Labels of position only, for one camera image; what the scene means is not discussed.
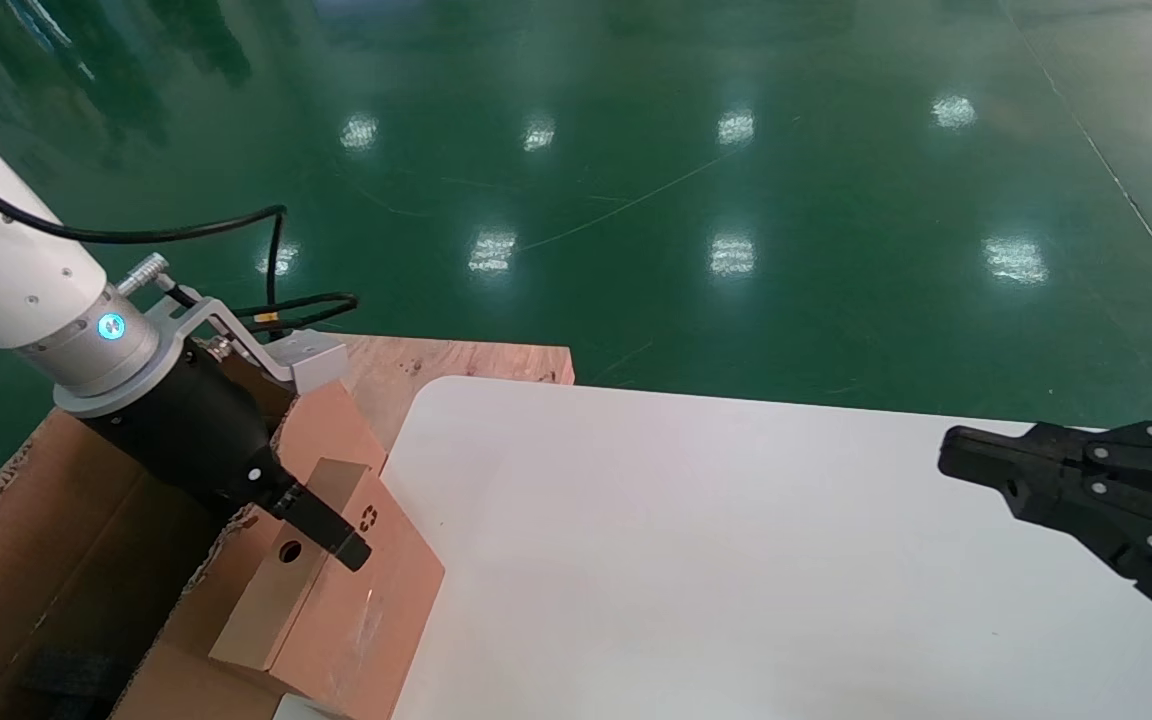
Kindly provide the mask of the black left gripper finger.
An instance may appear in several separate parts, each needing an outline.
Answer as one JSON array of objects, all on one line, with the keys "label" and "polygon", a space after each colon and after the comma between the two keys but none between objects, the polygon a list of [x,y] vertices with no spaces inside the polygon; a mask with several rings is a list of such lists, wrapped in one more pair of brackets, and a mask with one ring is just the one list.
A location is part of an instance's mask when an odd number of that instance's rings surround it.
[{"label": "black left gripper finger", "polygon": [[369,543],[355,526],[301,483],[291,483],[291,486],[285,488],[282,495],[271,505],[271,514],[278,520],[288,521],[351,571],[361,571],[371,558]]}]

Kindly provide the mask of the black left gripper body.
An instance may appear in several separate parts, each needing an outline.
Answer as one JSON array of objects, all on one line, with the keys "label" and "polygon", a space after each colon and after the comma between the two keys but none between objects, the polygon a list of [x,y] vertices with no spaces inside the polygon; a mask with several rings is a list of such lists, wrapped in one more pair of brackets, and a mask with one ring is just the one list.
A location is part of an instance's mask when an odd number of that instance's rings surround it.
[{"label": "black left gripper body", "polygon": [[283,518],[303,502],[302,484],[275,458],[260,406],[200,346],[184,346],[132,404],[83,424],[217,518],[250,503]]}]

